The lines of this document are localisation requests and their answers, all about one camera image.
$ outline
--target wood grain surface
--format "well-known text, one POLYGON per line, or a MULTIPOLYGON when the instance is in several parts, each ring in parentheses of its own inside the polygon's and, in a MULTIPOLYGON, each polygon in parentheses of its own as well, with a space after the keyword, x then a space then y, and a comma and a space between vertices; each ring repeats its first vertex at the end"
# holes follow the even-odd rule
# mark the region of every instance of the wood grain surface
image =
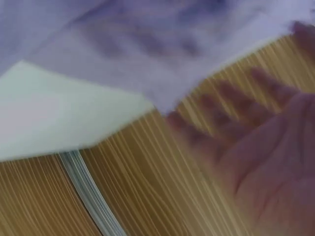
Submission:
POLYGON ((0 163, 0 236, 101 236, 56 155, 0 163))
MULTIPOLYGON (((200 94, 216 94, 228 79, 261 103, 275 106, 248 76, 262 66, 286 84, 315 91, 313 62, 290 37, 282 38, 203 81, 179 111, 211 132, 201 113, 200 94)), ((224 103, 235 115, 230 104, 224 103)), ((105 200, 129 236, 249 236, 241 213, 221 193, 184 147, 178 147, 157 111, 125 127, 98 146, 81 151, 105 200)))

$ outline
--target finger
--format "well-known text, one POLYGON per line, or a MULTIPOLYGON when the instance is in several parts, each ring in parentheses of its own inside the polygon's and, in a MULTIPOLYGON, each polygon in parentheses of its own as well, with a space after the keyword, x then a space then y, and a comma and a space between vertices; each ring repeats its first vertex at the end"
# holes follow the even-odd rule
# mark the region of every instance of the finger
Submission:
POLYGON ((249 129, 231 119, 211 96, 202 96, 201 104, 215 126, 216 135, 227 144, 237 142, 248 134, 249 129))
POLYGON ((232 102, 236 111, 241 116, 255 126, 260 126, 273 116, 272 112, 235 89, 229 83, 222 82, 219 85, 219 91, 224 97, 232 102))
POLYGON ((315 59, 315 27, 295 22, 292 31, 297 45, 315 59))
POLYGON ((225 147, 194 126, 188 124, 177 112, 172 112, 166 118, 177 140, 182 142, 192 153, 216 163, 225 151, 225 147))
POLYGON ((281 106, 284 107, 293 96, 300 91, 279 83, 271 75, 259 68, 252 69, 253 78, 272 96, 273 99, 281 106))

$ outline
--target paper sheet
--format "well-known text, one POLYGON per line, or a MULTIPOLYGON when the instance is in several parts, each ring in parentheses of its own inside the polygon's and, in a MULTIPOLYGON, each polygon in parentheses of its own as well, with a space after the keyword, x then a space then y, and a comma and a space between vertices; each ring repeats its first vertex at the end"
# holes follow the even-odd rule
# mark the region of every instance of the paper sheet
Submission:
POLYGON ((27 56, 51 71, 142 93, 162 113, 231 58, 288 33, 292 20, 311 20, 311 0, 28 2, 4 2, 0 32, 9 36, 0 41, 0 72, 27 56), (12 39, 18 47, 4 50, 12 39))

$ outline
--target hand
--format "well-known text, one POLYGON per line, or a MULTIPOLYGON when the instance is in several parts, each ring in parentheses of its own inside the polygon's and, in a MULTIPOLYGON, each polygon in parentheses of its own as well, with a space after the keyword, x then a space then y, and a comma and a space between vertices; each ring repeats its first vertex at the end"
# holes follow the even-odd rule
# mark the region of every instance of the hand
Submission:
MULTIPOLYGON (((298 45, 315 58, 315 27, 296 23, 293 29, 298 45)), ((201 103, 215 125, 213 136, 176 112, 168 124, 253 226, 271 236, 315 235, 315 94, 279 84, 261 69, 251 73, 280 105, 279 114, 222 82, 220 93, 244 119, 233 120, 205 95, 201 103)))

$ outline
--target blurry hand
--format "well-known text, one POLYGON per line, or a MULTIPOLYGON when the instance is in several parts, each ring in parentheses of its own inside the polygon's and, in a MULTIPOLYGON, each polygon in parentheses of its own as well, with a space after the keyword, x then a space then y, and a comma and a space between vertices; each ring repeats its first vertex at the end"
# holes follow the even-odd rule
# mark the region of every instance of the blurry hand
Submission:
MULTIPOLYGON (((315 58, 315 27, 296 23, 293 29, 298 45, 315 58)), ((233 120, 205 95, 201 103, 215 124, 213 136, 175 112, 168 116, 168 124, 176 139, 209 166, 254 227, 271 236, 313 236, 315 94, 279 84, 260 69, 252 69, 252 77, 282 112, 274 114, 222 82, 220 93, 246 122, 233 120)))

